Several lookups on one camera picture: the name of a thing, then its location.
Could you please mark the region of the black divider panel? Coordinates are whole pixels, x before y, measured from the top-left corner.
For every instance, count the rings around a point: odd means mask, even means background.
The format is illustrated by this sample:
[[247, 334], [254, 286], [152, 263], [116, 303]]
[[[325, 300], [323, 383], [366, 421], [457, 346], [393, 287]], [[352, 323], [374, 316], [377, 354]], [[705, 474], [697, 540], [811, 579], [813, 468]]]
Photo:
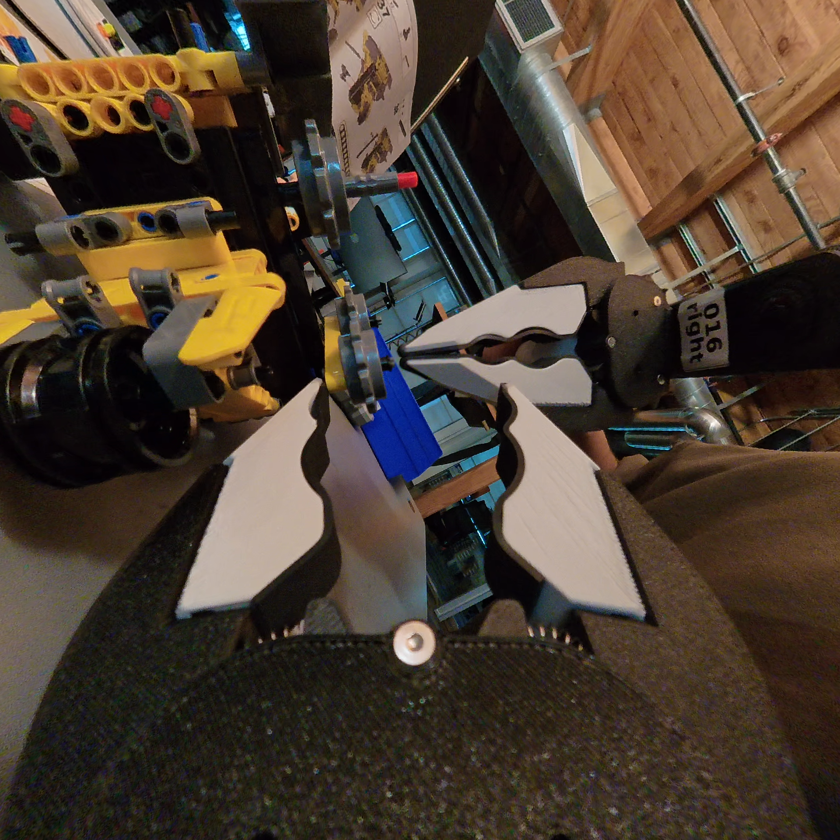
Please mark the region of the black divider panel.
[[494, 1], [414, 2], [418, 48], [413, 130], [456, 78], [461, 65], [482, 50], [494, 7]]

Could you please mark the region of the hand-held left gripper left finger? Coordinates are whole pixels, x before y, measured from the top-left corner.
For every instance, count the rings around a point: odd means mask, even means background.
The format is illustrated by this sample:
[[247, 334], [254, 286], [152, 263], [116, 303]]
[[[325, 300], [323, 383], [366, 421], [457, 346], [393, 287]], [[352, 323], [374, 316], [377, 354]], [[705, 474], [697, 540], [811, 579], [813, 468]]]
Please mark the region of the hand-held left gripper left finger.
[[227, 458], [177, 618], [248, 607], [260, 632], [282, 632], [330, 592], [341, 566], [322, 487], [330, 406], [310, 382]]

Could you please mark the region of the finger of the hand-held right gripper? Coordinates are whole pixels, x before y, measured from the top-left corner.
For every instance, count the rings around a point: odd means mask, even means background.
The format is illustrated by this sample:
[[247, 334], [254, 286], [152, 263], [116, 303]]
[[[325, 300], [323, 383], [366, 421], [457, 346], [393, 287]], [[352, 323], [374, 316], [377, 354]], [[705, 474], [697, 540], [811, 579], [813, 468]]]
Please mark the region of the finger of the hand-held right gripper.
[[502, 385], [513, 385], [538, 406], [589, 406], [593, 384], [582, 362], [562, 358], [546, 367], [517, 360], [495, 364], [470, 356], [402, 358], [402, 365], [456, 392], [495, 403]]
[[401, 351], [455, 351], [478, 340], [511, 340], [534, 330], [561, 338], [577, 332], [586, 311], [582, 284], [510, 287], [432, 326]]

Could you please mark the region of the dark monitor green sticker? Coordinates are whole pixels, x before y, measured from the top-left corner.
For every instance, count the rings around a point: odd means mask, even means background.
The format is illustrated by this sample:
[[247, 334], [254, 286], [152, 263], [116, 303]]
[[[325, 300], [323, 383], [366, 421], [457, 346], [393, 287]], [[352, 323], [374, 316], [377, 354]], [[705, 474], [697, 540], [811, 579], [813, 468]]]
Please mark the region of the dark monitor green sticker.
[[350, 221], [351, 231], [340, 237], [340, 253], [358, 289], [367, 292], [406, 273], [406, 266], [385, 235], [368, 199], [355, 206]]

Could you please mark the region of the silver ventilation duct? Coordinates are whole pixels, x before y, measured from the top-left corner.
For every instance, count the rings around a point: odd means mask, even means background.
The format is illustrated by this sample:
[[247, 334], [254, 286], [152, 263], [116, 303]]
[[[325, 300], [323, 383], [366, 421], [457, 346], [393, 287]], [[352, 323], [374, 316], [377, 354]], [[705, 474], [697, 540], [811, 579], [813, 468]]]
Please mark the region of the silver ventilation duct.
[[548, 2], [496, 2], [480, 64], [581, 251], [652, 275], [655, 254], [553, 57], [561, 32]]

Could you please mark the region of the open instruction booklet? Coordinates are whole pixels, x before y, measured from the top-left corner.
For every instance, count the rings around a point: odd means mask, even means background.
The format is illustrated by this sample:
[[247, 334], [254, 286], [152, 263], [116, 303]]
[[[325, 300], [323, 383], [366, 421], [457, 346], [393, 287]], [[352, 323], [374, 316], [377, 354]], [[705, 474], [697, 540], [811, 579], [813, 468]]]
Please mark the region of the open instruction booklet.
[[345, 175], [382, 173], [411, 139], [413, 1], [328, 1], [332, 126]]

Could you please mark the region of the grey toy wheel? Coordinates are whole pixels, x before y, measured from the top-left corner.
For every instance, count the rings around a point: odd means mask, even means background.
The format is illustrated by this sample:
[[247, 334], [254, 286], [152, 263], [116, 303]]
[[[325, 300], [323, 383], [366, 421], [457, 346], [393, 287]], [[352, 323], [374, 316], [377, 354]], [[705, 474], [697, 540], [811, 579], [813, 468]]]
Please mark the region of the grey toy wheel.
[[332, 393], [344, 415], [357, 427], [368, 424], [385, 399], [384, 373], [393, 367], [388, 350], [380, 351], [375, 328], [339, 336], [339, 373], [343, 384]]

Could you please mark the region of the yellow toy vehicle model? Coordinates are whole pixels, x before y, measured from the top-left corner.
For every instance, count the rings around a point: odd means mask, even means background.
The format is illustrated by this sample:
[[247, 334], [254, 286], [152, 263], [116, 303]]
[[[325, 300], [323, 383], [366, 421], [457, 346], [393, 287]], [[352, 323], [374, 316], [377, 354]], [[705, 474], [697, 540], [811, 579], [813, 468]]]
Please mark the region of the yellow toy vehicle model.
[[274, 414], [311, 379], [343, 384], [339, 336], [364, 298], [322, 275], [351, 204], [417, 185], [345, 175], [332, 121], [328, 2], [237, 2], [245, 50], [192, 44], [35, 62], [3, 40], [2, 172], [43, 178], [59, 215], [5, 234], [71, 259], [2, 312], [2, 455], [59, 488], [185, 462], [200, 421]]

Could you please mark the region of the blue plastic bin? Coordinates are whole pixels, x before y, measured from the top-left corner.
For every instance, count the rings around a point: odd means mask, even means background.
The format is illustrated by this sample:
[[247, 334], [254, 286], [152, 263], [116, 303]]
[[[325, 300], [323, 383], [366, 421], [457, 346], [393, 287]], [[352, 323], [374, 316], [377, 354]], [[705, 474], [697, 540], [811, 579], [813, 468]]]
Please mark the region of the blue plastic bin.
[[398, 364], [384, 372], [384, 382], [386, 396], [361, 432], [385, 477], [411, 482], [442, 455], [442, 449]]

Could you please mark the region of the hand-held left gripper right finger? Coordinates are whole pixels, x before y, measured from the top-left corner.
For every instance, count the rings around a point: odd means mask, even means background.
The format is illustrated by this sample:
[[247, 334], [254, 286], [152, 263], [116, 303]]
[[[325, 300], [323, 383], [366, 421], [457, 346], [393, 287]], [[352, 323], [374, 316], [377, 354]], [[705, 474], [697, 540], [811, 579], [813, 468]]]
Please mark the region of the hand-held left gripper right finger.
[[598, 465], [514, 385], [500, 388], [497, 420], [505, 491], [493, 538], [538, 587], [528, 623], [559, 631], [573, 613], [648, 623]]

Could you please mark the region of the long wooden beam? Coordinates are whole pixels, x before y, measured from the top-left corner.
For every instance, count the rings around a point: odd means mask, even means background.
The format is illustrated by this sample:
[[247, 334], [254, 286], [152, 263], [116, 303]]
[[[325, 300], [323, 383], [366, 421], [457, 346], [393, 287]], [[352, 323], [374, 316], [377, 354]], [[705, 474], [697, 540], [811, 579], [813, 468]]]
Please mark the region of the long wooden beam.
[[444, 484], [425, 491], [413, 500], [415, 508], [426, 519], [469, 497], [480, 497], [499, 480], [497, 457], [458, 475]]

